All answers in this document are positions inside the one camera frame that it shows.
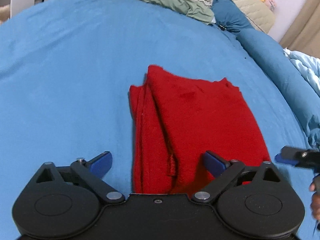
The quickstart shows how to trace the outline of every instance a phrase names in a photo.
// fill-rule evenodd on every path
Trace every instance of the folded red cloth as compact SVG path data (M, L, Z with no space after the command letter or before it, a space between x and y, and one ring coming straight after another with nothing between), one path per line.
M238 87L175 76L150 65L145 84L130 87L136 126L133 187L136 193L192 193L213 177L201 156L258 166L269 154Z

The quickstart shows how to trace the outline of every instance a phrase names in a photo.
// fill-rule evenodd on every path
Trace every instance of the human hand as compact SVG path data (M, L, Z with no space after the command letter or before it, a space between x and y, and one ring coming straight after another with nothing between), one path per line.
M316 190L316 185L314 183L311 183L309 187L310 191L315 191ZM318 194L317 192L313 194L312 196L312 202L311 202L311 210L312 210L312 216L316 220L320 220L320 193Z

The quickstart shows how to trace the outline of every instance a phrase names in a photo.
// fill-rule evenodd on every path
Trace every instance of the pillow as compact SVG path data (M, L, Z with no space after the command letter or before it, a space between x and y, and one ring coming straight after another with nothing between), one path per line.
M292 67L282 47L267 34L245 29L237 35L237 40L282 93L311 148L320 150L320 98L313 88Z
M215 15L216 24L230 32L253 29L247 17L232 0L213 0L211 10Z

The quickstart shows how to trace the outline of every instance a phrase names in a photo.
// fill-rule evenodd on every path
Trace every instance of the blue bed sheet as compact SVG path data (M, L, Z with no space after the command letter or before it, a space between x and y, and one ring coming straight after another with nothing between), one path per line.
M235 36L169 9L138 0L50 0L1 25L0 39L0 239L18 237L12 205L45 161L69 165L111 151L104 180L131 192L128 90L142 84L149 64L239 86L271 158L285 145L306 147L287 102ZM306 207L299 236L313 239L313 174L279 167Z

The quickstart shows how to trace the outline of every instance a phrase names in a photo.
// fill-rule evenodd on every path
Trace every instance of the pink plush toy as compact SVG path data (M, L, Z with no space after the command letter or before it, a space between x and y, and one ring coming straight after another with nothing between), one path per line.
M275 0L265 0L264 3L273 12L277 6Z

